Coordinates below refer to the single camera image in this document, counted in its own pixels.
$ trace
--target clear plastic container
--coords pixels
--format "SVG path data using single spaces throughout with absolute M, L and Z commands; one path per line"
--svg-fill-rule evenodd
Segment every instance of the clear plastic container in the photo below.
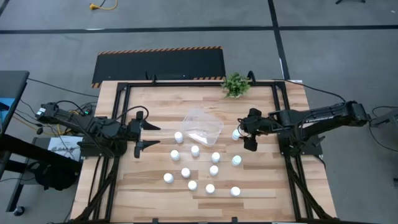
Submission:
M 223 128 L 222 121 L 199 109 L 190 110 L 180 127 L 181 132 L 186 136 L 208 147 L 216 143 Z

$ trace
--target white bottle cap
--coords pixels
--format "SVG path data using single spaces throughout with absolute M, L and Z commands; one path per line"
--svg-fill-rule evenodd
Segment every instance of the white bottle cap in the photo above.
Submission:
M 219 154 L 218 152 L 214 152 L 214 153 L 211 155 L 211 160 L 212 160 L 214 163 L 217 163 L 217 162 L 220 160 L 220 154 Z
M 192 156 L 199 156 L 199 147 L 198 146 L 192 146 L 192 148 L 191 148 L 191 153 L 192 153 Z
M 181 133 L 181 132 L 177 131 L 177 132 L 174 134 L 174 139 L 175 139 L 175 141 L 176 141 L 177 143 L 181 143 L 181 142 L 184 140 L 184 137 L 182 136 L 182 133 Z
M 215 176 L 218 173 L 218 167 L 217 166 L 211 166 L 210 167 L 210 175 Z
M 183 168 L 183 169 L 181 170 L 181 175 L 182 175 L 184 178 L 189 178 L 189 177 L 191 176 L 191 171 L 189 171 L 188 168 Z
M 237 197 L 241 194 L 241 189 L 239 189 L 239 187 L 233 187 L 230 192 L 232 196 Z
M 232 158 L 232 165 L 238 166 L 242 162 L 242 158 L 240 156 L 234 156 Z
M 166 183 L 171 184 L 174 181 L 174 177 L 172 174 L 166 173 L 163 176 L 164 181 L 166 181 Z
M 172 152 L 170 152 L 170 157 L 174 160 L 177 161 L 180 159 L 180 154 L 178 153 L 177 150 L 173 150 Z
M 194 191 L 194 190 L 196 190 L 196 189 L 198 188 L 198 184 L 197 184 L 195 181 L 191 180 L 191 181 L 188 183 L 188 188 L 189 188 L 190 190 Z
M 214 193 L 215 190 L 216 190 L 216 189 L 214 188 L 214 185 L 213 185 L 213 184 L 208 184 L 208 185 L 206 186 L 206 193 L 208 193 L 208 194 Z
M 237 141 L 237 140 L 239 140 L 240 136 L 241 136 L 241 134 L 239 134 L 239 131 L 237 129 L 235 129 L 235 131 L 232 133 L 232 139 Z

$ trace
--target green plant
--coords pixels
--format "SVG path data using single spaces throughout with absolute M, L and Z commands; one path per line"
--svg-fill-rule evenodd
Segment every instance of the green plant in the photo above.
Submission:
M 248 80 L 242 77 L 238 72 L 233 73 L 227 79 L 225 79 L 224 83 L 221 84 L 221 86 L 224 89 L 228 89 L 226 97 L 239 97 L 240 95 L 243 95 L 248 89 L 250 89 Z

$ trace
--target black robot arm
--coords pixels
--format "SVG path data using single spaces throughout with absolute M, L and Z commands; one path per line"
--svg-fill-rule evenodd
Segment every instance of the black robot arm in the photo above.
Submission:
M 263 118 L 261 111 L 251 108 L 247 118 L 238 119 L 240 129 L 248 133 L 243 137 L 244 148 L 257 150 L 256 136 L 262 134 L 287 133 L 291 147 L 304 146 L 317 134 L 340 126 L 364 126 L 369 121 L 362 104 L 355 101 L 338 103 L 313 110 L 280 110 Z
M 134 141 L 134 157 L 139 158 L 146 147 L 160 142 L 141 140 L 141 129 L 160 130 L 149 124 L 143 114 L 138 111 L 136 118 L 128 125 L 122 125 L 107 117 L 76 114 L 60 109 L 56 103 L 46 103 L 41 105 L 35 116 L 41 123 L 61 124 L 75 133 L 84 134 L 82 142 L 78 142 L 82 156 L 121 156 L 127 150 L 127 141 Z

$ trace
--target wooden tabletop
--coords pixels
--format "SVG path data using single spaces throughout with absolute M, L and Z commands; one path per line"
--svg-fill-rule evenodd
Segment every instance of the wooden tabletop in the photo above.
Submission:
M 291 83 L 286 85 L 290 107 L 307 110 L 303 87 Z M 117 82 L 103 82 L 96 116 L 111 117 L 116 86 Z M 142 139 L 157 139 L 161 143 L 145 149 L 140 159 L 134 158 L 134 143 L 129 144 L 119 164 L 111 222 L 151 222 L 152 218 L 159 218 L 160 222 L 230 222 L 231 217 L 238 217 L 242 222 L 294 221 L 285 162 L 279 153 L 275 134 L 258 137 L 257 152 L 244 149 L 242 140 L 231 139 L 238 125 L 236 119 L 246 117 L 250 108 L 257 108 L 264 115 L 275 111 L 271 88 L 252 87 L 239 99 L 224 96 L 220 87 L 132 87 L 129 107 L 145 106 L 149 110 L 148 122 L 162 128 L 160 131 L 143 131 Z M 183 144 L 175 143 L 174 133 L 192 108 L 202 109 L 224 122 L 213 147 L 205 147 L 188 136 L 185 136 Z M 127 114 L 127 122 L 135 117 L 135 113 L 133 110 Z M 190 154 L 193 145 L 200 148 L 197 158 Z M 181 158 L 177 162 L 170 158 L 173 149 L 180 152 Z M 221 154 L 220 162 L 216 164 L 219 173 L 215 177 L 209 173 L 213 152 Z M 235 155 L 243 159 L 237 167 L 231 165 Z M 71 218 L 77 217 L 87 205 L 96 160 L 89 158 L 83 163 Z M 302 156 L 302 160 L 309 191 L 324 210 L 335 217 L 323 164 L 313 156 Z M 188 180 L 180 174 L 184 167 L 191 170 Z M 174 175 L 174 183 L 163 181 L 167 172 Z M 189 180 L 198 183 L 197 191 L 188 190 Z M 207 184 L 215 186 L 213 195 L 206 194 Z M 229 194 L 234 186 L 241 189 L 241 195 L 236 198 Z M 100 217 L 104 216 L 107 197 L 106 192 Z M 299 190 L 298 197 L 305 217 Z

